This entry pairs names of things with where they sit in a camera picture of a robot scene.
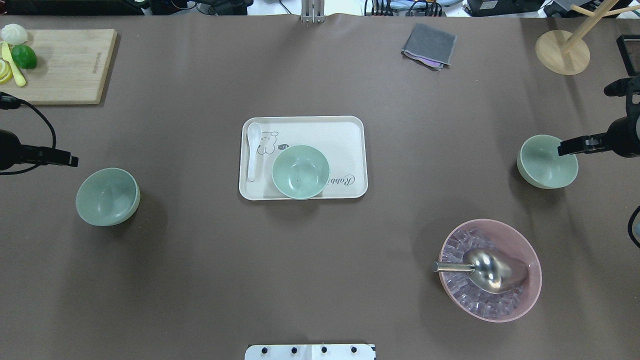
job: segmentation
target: brown table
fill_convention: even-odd
[[[603,20],[587,70],[564,77],[536,38],[582,19],[20,17],[27,28],[115,28],[98,106],[42,106],[79,168],[0,178],[0,358],[242,359],[263,343],[366,342],[379,359],[631,359],[640,354],[640,249],[626,234],[639,160],[579,156],[539,190],[515,167],[528,137],[605,131],[625,115],[602,88],[626,76]],[[403,58],[413,25],[459,35],[453,66]],[[354,115],[369,190],[355,200],[250,202],[237,189],[251,117]],[[49,143],[28,109],[1,127]],[[77,215],[105,167],[139,181],[114,227]],[[523,318],[483,322],[429,272],[458,224],[492,218],[536,249],[543,289]]]

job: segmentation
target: gray towel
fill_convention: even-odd
[[[451,54],[457,38],[457,35],[431,26],[416,24],[402,48],[402,53],[440,71],[444,65],[451,66]]]

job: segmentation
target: green bowl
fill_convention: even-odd
[[[91,225],[117,225],[133,215],[140,203],[140,188],[121,168],[94,172],[78,189],[76,210]]]
[[[560,139],[550,135],[532,136],[522,144],[517,157],[524,179],[541,189],[563,188],[578,176],[578,158],[558,155]]]
[[[273,162],[273,183],[284,195],[305,200],[319,194],[329,181],[329,162],[315,147],[286,148]]]

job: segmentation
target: white bracket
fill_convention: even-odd
[[[244,360],[376,360],[371,344],[252,345]]]
[[[324,22],[324,0],[302,0],[302,22]]]

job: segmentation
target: cutting board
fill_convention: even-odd
[[[13,79],[0,84],[6,92],[32,104],[98,104],[116,41],[113,29],[29,30],[38,57],[35,69],[20,71],[27,85]]]

